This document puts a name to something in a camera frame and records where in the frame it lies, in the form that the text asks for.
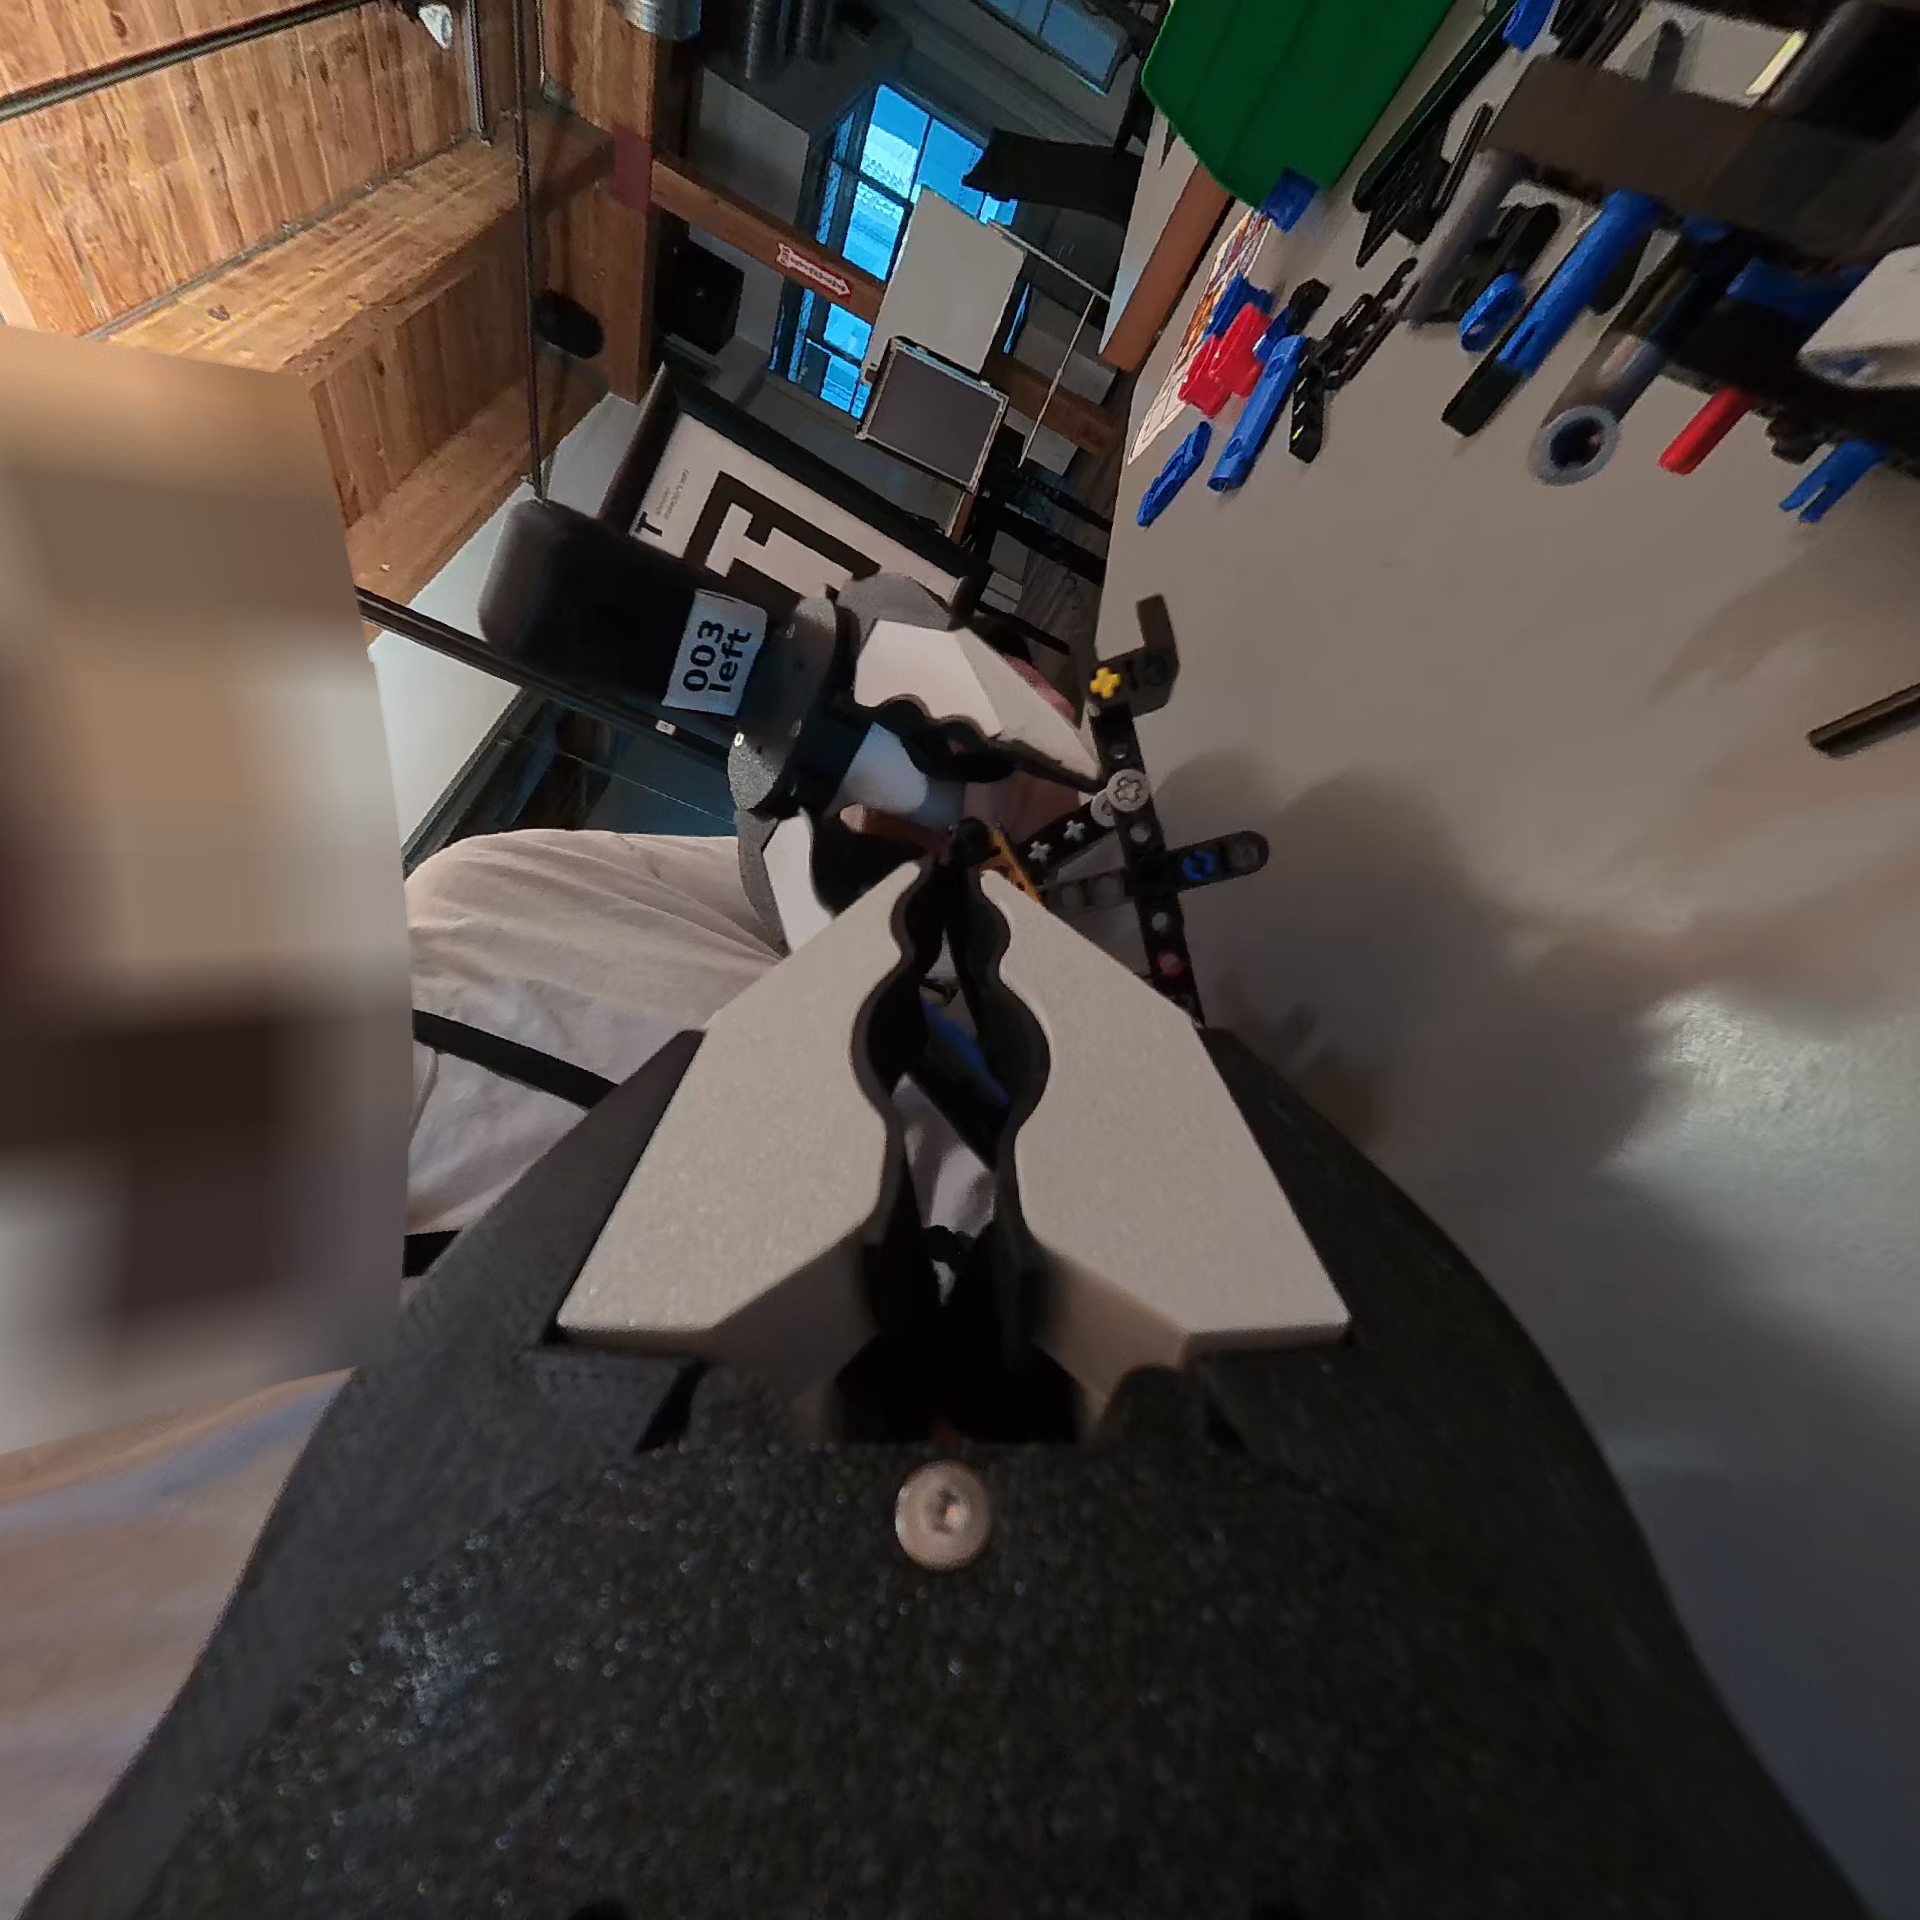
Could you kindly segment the black white poster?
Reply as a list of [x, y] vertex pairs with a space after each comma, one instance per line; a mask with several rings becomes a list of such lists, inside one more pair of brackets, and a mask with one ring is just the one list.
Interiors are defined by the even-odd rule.
[[758, 420], [699, 408], [675, 389], [643, 407], [601, 516], [774, 615], [879, 575], [948, 609], [980, 578], [930, 521]]

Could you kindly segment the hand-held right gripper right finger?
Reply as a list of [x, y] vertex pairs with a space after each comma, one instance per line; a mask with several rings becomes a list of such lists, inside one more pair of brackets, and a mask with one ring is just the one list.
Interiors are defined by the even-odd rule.
[[1189, 1013], [996, 875], [965, 883], [957, 966], [1006, 1095], [995, 1225], [1018, 1348], [1102, 1413], [1144, 1370], [1350, 1332]]

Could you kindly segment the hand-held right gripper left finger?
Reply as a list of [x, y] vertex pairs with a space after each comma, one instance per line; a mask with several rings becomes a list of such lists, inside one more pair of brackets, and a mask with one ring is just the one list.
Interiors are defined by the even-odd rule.
[[708, 1023], [559, 1310], [569, 1346], [732, 1370], [847, 1435], [847, 1368], [943, 1305], [894, 1098], [930, 877], [886, 875]]

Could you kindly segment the pale grey lego panel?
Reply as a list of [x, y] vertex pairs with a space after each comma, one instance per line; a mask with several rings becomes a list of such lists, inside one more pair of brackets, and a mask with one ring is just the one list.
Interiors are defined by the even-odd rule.
[[1796, 365], [1850, 393], [1919, 389], [1919, 247], [1885, 255], [1799, 347]]

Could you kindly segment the black blue lego model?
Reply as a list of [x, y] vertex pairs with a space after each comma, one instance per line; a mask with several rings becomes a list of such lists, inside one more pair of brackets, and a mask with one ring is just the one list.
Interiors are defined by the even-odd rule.
[[1207, 1028], [1185, 897], [1258, 875], [1270, 847], [1250, 829], [1168, 842], [1140, 747], [1140, 719], [1168, 707], [1182, 670], [1165, 595], [1136, 602], [1136, 624], [1138, 645], [1100, 661], [1088, 678], [1087, 720], [1100, 774], [1091, 799], [1025, 838], [965, 821], [951, 833], [947, 861], [1006, 880], [1059, 918], [1126, 907], [1138, 924], [1142, 982]]

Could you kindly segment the person's white shirt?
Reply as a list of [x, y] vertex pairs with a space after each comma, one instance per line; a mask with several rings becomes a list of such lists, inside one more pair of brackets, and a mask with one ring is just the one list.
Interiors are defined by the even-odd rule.
[[411, 1278], [609, 1091], [787, 957], [732, 837], [469, 837], [415, 868], [404, 914]]

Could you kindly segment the black lego beam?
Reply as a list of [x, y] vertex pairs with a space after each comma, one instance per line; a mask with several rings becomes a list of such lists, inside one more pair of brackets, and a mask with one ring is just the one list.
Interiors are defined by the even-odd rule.
[[1478, 361], [1443, 411], [1443, 425], [1460, 438], [1484, 430], [1525, 383], [1502, 372], [1496, 354], [1533, 300], [1533, 270], [1559, 239], [1562, 220], [1556, 204], [1515, 204], [1501, 212], [1478, 249], [1484, 261], [1468, 270], [1455, 300], [1458, 344]]

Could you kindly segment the red lego piece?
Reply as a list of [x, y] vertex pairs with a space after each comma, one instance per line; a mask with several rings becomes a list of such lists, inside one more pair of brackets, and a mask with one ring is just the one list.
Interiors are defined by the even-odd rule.
[[1241, 305], [1231, 324], [1202, 340], [1181, 379], [1181, 400], [1202, 418], [1217, 420], [1229, 400], [1250, 399], [1265, 372], [1262, 343], [1270, 324], [1270, 314], [1258, 303]]

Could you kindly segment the colourful printed sheet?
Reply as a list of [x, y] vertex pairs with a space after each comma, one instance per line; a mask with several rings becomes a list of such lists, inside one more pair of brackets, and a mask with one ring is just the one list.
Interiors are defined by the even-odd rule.
[[1258, 280], [1256, 270], [1273, 228], [1275, 224], [1262, 209], [1242, 209], [1236, 224], [1226, 228], [1217, 243], [1211, 264], [1204, 272], [1197, 275], [1199, 292], [1185, 324], [1174, 336], [1165, 379], [1130, 432], [1124, 454], [1129, 469], [1140, 462], [1173, 426], [1189, 420], [1190, 404], [1185, 394], [1189, 372], [1209, 343], [1233, 324], [1233, 321], [1226, 319], [1217, 326], [1217, 314], [1233, 310], [1241, 299], [1235, 288], [1241, 283], [1248, 283], [1256, 295], [1268, 292], [1265, 283]]

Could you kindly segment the black pole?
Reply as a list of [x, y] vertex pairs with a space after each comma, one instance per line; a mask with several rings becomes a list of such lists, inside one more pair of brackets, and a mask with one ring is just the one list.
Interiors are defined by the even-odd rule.
[[693, 741], [694, 751], [715, 762], [726, 762], [732, 753], [735, 733], [711, 717], [673, 710], [658, 699], [628, 688], [587, 682], [578, 676], [559, 675], [547, 667], [521, 661], [489, 647], [478, 637], [470, 637], [444, 621], [422, 615], [366, 586], [355, 589], [355, 601], [363, 623], [375, 631], [397, 634], [442, 658], [489, 675], [494, 681], [538, 695], [565, 708], [585, 713], [609, 728], [631, 734], [647, 728], [667, 731], [667, 734], [675, 738]]

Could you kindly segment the white panel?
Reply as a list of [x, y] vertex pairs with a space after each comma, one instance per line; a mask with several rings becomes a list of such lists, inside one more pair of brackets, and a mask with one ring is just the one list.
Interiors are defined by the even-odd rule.
[[1025, 270], [1006, 228], [924, 191], [884, 283], [862, 377], [872, 381], [894, 340], [907, 340], [968, 374], [985, 374]]

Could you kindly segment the long black lego panel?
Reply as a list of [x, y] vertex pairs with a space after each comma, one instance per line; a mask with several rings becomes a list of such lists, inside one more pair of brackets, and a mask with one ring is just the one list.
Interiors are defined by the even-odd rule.
[[1359, 176], [1352, 204], [1364, 217], [1364, 228], [1357, 266], [1370, 262], [1404, 222], [1422, 222], [1420, 209], [1434, 192], [1447, 132], [1458, 109], [1502, 61], [1513, 10], [1515, 3], [1483, 5], [1475, 33]]

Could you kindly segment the black lego axle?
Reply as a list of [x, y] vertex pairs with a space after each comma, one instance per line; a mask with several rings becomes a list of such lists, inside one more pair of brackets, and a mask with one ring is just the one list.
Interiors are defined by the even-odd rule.
[[1920, 686], [1909, 684], [1808, 733], [1818, 756], [1849, 758], [1919, 731]]

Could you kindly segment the long blue lego axle connector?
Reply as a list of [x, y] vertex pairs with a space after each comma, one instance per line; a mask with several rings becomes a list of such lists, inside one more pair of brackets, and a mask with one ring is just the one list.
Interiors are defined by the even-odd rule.
[[1510, 329], [1496, 353], [1496, 367], [1519, 381], [1539, 372], [1619, 262], [1658, 228], [1666, 212], [1661, 201], [1647, 195], [1630, 191], [1609, 195]]

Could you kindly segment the blue forked lego piece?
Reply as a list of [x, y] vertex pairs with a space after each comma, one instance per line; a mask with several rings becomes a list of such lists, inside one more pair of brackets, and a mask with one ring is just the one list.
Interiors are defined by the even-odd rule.
[[1833, 445], [1780, 500], [1780, 513], [1799, 524], [1818, 524], [1852, 493], [1860, 481], [1881, 469], [1889, 449], [1875, 440]]

